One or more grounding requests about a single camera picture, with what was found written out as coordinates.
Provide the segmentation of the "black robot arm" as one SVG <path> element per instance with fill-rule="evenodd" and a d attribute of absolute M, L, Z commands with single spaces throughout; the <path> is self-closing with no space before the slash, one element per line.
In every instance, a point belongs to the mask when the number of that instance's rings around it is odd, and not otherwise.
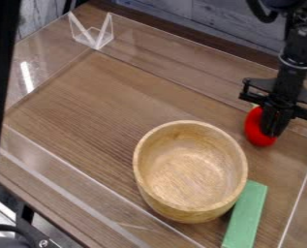
<path fill-rule="evenodd" d="M 262 23 L 285 16 L 285 45 L 278 54 L 274 78 L 244 78 L 240 99 L 261 107 L 258 128 L 268 137 L 277 137 L 289 121 L 307 120 L 307 0 L 245 0 Z"/>

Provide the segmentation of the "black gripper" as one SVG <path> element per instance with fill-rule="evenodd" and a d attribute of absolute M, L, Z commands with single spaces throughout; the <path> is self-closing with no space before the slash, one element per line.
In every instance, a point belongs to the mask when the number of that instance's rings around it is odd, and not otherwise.
<path fill-rule="evenodd" d="M 238 98 L 261 106 L 260 131 L 276 138 L 293 118 L 307 120 L 307 88 L 297 83 L 278 83 L 274 78 L 248 78 L 241 81 Z"/>

